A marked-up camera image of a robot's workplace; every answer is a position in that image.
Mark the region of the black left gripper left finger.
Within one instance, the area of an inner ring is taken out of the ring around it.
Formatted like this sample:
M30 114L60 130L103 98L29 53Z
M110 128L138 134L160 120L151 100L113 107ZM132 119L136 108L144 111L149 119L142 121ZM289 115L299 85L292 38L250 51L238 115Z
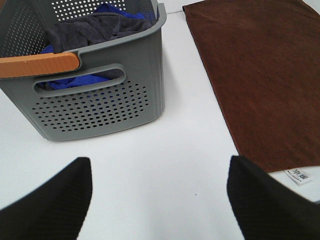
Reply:
M93 192L91 162L78 157L47 182L0 211L2 240L75 240Z

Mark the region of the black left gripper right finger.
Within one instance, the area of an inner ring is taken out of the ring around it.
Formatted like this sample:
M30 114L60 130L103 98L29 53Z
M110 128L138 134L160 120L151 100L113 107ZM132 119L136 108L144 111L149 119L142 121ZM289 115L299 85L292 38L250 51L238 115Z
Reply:
M227 196L246 240L318 240L320 206L244 156L230 159Z

